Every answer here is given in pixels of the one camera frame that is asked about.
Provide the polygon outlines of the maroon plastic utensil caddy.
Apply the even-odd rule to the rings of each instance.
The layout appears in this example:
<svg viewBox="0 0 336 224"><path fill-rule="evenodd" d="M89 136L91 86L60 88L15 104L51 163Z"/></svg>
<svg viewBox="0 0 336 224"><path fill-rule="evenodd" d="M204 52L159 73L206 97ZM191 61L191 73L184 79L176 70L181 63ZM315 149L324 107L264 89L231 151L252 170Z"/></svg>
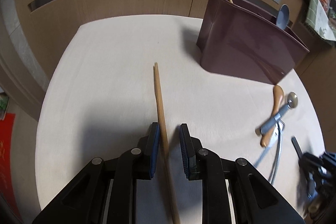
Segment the maroon plastic utensil caddy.
<svg viewBox="0 0 336 224"><path fill-rule="evenodd" d="M275 85L309 49L290 29L246 1L209 0L197 46L201 67L211 73Z"/></svg>

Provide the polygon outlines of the red mat on floor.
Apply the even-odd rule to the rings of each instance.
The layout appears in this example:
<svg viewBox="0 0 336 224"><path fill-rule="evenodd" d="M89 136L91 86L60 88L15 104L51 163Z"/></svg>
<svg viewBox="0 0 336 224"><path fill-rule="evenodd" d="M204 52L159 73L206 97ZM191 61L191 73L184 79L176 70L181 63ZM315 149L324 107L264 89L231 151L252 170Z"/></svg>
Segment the red mat on floor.
<svg viewBox="0 0 336 224"><path fill-rule="evenodd" d="M0 142L1 142L1 196L5 199L14 215L21 221L21 215L17 207L11 179L11 137L13 133L15 114L7 113L4 120L1 120Z"/></svg>

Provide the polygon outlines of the blue plastic spoon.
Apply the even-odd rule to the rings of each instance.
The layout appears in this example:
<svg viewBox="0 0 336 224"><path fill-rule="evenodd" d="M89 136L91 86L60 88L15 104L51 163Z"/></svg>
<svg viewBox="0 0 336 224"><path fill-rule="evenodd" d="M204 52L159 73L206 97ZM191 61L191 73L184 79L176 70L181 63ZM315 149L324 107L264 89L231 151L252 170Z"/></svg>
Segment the blue plastic spoon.
<svg viewBox="0 0 336 224"><path fill-rule="evenodd" d="M277 13L276 26L281 30L285 30L289 23L290 10L288 5L283 4Z"/></svg>

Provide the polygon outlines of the wooden spoon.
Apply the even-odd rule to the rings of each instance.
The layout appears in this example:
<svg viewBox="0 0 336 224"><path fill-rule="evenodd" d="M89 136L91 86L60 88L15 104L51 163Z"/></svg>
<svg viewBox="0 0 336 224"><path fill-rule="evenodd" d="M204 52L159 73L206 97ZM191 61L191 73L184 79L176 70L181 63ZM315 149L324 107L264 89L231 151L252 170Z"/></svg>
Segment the wooden spoon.
<svg viewBox="0 0 336 224"><path fill-rule="evenodd" d="M279 111L279 108L283 100L284 100L284 91L282 87L275 85L273 87L273 110L272 110L271 116L274 116ZM273 130L274 130L274 126L268 129L264 134L262 134L261 141L260 141L260 145L262 147L268 146Z"/></svg>

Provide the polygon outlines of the dark metal shovel spoon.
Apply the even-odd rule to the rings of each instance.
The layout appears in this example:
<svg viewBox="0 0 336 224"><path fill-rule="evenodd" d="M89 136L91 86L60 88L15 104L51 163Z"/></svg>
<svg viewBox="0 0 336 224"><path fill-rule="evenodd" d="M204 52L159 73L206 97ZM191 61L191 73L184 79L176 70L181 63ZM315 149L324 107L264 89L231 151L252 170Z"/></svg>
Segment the dark metal shovel spoon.
<svg viewBox="0 0 336 224"><path fill-rule="evenodd" d="M270 142L269 142L268 146L264 148L264 151L261 153L260 157L258 158L258 160L253 165L255 168L257 168L259 166L259 164L262 162L262 160L267 155L267 153L270 151L270 149L275 144L277 144L277 141L278 141L278 129L277 129L277 124L276 124L275 128L272 132L272 136L270 138Z"/></svg>

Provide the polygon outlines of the smoky translucent plastic spoon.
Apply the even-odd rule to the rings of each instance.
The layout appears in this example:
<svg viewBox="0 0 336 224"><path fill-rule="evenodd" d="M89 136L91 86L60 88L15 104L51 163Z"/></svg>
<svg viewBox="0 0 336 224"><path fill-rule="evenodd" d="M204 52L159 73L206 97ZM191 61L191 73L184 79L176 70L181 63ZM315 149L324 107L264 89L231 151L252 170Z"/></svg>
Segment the smoky translucent plastic spoon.
<svg viewBox="0 0 336 224"><path fill-rule="evenodd" d="M281 119L284 114L290 110L296 108L298 105L298 97L294 92L290 92L287 96L287 103L282 105L279 111L266 120L259 128L256 129L257 134L265 135L276 123Z"/></svg>

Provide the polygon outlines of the green checked cloth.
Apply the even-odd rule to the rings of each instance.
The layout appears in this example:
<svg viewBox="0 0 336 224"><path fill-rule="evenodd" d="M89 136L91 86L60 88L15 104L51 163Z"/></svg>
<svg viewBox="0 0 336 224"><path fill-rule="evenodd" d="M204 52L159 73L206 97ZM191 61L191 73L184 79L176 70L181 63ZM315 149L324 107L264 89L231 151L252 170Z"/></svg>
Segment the green checked cloth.
<svg viewBox="0 0 336 224"><path fill-rule="evenodd" d="M329 19L319 0L310 0L304 23L319 36L320 39L335 46L335 27Z"/></svg>

